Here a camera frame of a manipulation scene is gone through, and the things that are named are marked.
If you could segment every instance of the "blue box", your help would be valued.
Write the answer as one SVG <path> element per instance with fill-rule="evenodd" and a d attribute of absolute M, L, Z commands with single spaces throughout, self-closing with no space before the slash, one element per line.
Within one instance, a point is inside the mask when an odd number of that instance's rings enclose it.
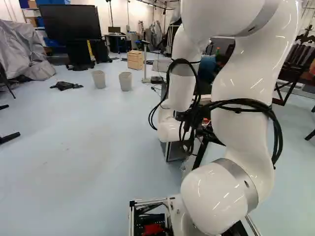
<path fill-rule="evenodd" d="M 29 8 L 28 0 L 19 0 L 21 8 Z"/>
<path fill-rule="evenodd" d="M 36 0 L 37 5 L 41 4 L 70 4 L 71 0 Z"/>
<path fill-rule="evenodd" d="M 47 47 L 62 47 L 62 45 L 60 45 L 57 41 L 53 40 L 53 39 L 49 39 L 47 37 L 44 37 L 44 41 Z"/>
<path fill-rule="evenodd" d="M 37 26 L 38 26 L 38 27 L 45 27 L 45 25 L 44 25 L 44 20 L 43 20 L 43 18 L 42 18 L 41 16 L 39 16 L 39 17 L 37 18 Z"/>

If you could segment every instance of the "computer monitor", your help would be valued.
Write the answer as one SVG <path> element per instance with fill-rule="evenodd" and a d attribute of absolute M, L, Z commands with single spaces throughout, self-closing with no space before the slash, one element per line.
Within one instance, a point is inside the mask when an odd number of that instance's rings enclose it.
<path fill-rule="evenodd" d="M 109 33 L 120 33 L 120 27 L 116 27 L 116 26 L 113 26 L 113 27 L 108 27 L 108 32 Z"/>
<path fill-rule="evenodd" d="M 39 5 L 48 38 L 60 43 L 101 39 L 94 5 Z"/>

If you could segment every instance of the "trash can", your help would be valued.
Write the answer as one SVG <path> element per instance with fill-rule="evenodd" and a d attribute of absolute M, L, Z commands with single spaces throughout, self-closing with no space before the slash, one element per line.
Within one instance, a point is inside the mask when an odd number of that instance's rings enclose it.
<path fill-rule="evenodd" d="M 104 74 L 103 71 L 101 71 L 101 70 L 92 71 L 92 76 L 93 76 L 93 80 L 94 80 L 95 86 L 98 89 L 103 89 L 103 88 L 106 87 L 105 74 Z"/>
<path fill-rule="evenodd" d="M 132 74 L 131 72 L 123 72 L 119 75 L 119 82 L 122 91 L 127 92 L 132 87 Z"/>

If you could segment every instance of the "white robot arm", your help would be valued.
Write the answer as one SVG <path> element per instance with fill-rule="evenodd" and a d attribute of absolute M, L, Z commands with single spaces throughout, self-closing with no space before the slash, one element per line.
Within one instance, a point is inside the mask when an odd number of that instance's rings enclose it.
<path fill-rule="evenodd" d="M 298 0 L 182 0 L 183 24 L 174 39 L 172 59 L 186 59 L 197 70 L 200 48 L 209 37 L 235 36 L 234 53 L 213 83 L 212 101 L 249 98 L 269 106 L 297 35 L 299 10 Z M 179 140 L 173 112 L 189 108 L 194 87 L 188 65 L 176 65 L 158 116 L 161 141 Z M 218 235 L 270 195 L 274 168 L 266 142 L 266 115 L 221 109 L 211 115 L 214 132 L 226 145 L 225 157 L 188 174 L 181 195 L 195 226 L 207 235 Z"/>

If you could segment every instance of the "floor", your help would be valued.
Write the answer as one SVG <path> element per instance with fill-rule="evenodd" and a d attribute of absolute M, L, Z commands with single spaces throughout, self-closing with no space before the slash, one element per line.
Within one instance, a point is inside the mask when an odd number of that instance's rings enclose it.
<path fill-rule="evenodd" d="M 95 69 L 105 72 L 107 88 L 94 87 L 91 70 L 57 66 L 51 79 L 16 88 L 16 100 L 0 93 L 1 104 L 10 105 L 0 112 L 1 134 L 22 134 L 0 147 L 1 236 L 123 236 L 129 200 L 179 192 L 180 163 L 165 163 L 147 122 L 159 96 L 141 83 L 143 71 L 120 60 Z M 133 91 L 120 90 L 123 71 L 132 72 Z M 158 73 L 148 66 L 151 75 Z M 56 81 L 84 88 L 50 89 Z M 304 140 L 315 126 L 314 104 L 295 95 L 285 107 L 275 107 L 284 152 L 273 195 L 252 214 L 266 236 L 308 236 L 315 230 L 315 146 Z M 204 164 L 223 152 L 210 145 Z"/>

